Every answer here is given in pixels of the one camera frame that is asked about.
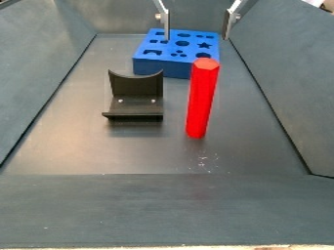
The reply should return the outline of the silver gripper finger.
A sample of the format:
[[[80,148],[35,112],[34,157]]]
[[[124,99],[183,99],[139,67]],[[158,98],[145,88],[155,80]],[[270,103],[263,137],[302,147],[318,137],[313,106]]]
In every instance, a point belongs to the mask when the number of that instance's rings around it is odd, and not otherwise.
[[[241,18],[239,11],[243,8],[243,5],[245,5],[245,0],[235,0],[231,7],[226,10],[223,28],[222,28],[222,36],[225,40],[229,39],[230,31],[233,29],[233,24]]]
[[[155,18],[163,24],[165,29],[165,39],[170,40],[170,11],[166,8],[162,0],[153,0],[158,13],[155,14]]]

